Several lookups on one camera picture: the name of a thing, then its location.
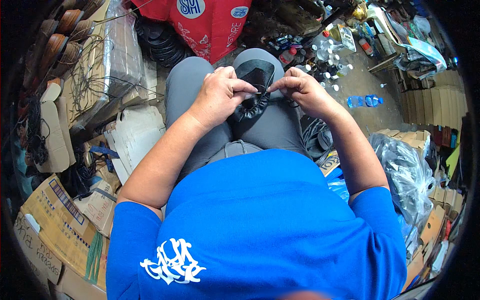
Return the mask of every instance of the hand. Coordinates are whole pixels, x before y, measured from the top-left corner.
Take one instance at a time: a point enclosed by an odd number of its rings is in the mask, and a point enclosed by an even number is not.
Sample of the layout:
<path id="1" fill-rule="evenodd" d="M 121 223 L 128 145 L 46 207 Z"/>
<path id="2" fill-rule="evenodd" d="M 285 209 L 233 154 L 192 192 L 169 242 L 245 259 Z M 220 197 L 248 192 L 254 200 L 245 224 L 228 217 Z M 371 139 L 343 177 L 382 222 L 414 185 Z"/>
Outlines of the hand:
<path id="1" fill-rule="evenodd" d="M 276 90 L 293 99 L 307 115 L 314 118 L 327 119 L 342 107 L 315 78 L 295 67 L 288 69 L 283 78 L 268 87 L 267 92 Z"/>
<path id="2" fill-rule="evenodd" d="M 207 131 L 223 123 L 235 108 L 251 93 L 258 90 L 238 79 L 233 67 L 219 67 L 204 78 L 195 102 L 187 113 L 192 115 Z"/>

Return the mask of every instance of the person's left hand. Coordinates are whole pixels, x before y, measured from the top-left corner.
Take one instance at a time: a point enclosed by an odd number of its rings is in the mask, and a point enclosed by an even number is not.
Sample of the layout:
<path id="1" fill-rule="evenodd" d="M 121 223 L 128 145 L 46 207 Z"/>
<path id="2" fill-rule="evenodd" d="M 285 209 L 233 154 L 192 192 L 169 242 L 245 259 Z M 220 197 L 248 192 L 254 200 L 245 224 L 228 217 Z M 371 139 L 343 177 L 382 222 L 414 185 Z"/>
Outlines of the person's left hand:
<path id="1" fill-rule="evenodd" d="M 238 79 L 233 67 L 219 67 L 204 78 L 197 98 L 187 110 L 208 131 L 223 123 L 235 108 L 258 90 Z"/>

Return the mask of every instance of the blue plastic bottle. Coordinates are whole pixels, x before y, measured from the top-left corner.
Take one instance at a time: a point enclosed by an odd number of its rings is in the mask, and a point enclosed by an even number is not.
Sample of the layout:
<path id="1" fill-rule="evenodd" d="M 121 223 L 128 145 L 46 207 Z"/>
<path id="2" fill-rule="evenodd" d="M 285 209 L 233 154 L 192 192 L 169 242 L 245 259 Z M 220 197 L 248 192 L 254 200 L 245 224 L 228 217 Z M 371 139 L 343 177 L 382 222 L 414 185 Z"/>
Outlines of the blue plastic bottle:
<path id="1" fill-rule="evenodd" d="M 363 106 L 363 97 L 362 96 L 350 96 L 347 99 L 347 104 L 349 108 L 357 108 Z"/>
<path id="2" fill-rule="evenodd" d="M 384 102 L 384 99 L 378 97 L 376 94 L 365 96 L 365 104 L 370 108 L 375 108 L 379 104 L 383 104 L 383 102 Z"/>

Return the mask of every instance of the barcode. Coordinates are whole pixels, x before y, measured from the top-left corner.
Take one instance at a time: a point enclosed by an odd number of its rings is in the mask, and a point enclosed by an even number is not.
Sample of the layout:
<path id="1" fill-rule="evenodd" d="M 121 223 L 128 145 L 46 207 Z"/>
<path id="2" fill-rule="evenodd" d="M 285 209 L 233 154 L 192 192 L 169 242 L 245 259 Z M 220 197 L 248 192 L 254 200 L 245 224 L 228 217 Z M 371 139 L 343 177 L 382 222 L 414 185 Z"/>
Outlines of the barcode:
<path id="1" fill-rule="evenodd" d="M 52 188 L 53 192 L 60 199 L 60 202 L 63 203 L 63 206 L 65 206 L 65 208 L 72 214 L 75 220 L 80 223 L 80 225 L 83 225 L 85 221 L 84 216 L 80 214 L 80 212 L 75 208 L 73 203 L 68 199 L 67 195 L 63 192 L 63 189 L 60 187 L 57 180 L 52 179 L 52 181 L 50 181 L 48 184 Z"/>

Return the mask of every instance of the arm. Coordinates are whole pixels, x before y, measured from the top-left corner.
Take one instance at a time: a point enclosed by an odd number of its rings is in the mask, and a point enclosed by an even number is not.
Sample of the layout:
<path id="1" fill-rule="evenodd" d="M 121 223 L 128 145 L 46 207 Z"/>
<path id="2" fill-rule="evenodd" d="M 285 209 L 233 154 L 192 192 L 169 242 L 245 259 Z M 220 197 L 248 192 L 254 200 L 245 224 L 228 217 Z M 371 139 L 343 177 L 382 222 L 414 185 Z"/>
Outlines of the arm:
<path id="1" fill-rule="evenodd" d="M 147 153 L 122 188 L 117 203 L 145 205 L 160 218 L 178 174 L 197 142 L 223 123 L 257 89 L 237 79 L 233 67 L 207 74 L 195 102 Z"/>
<path id="2" fill-rule="evenodd" d="M 268 92 L 277 89 L 297 102 L 306 114 L 324 120 L 330 127 L 342 162 L 350 204 L 369 188 L 388 189 L 382 165 L 355 120 L 313 77 L 290 68 L 282 79 L 268 88 Z"/>

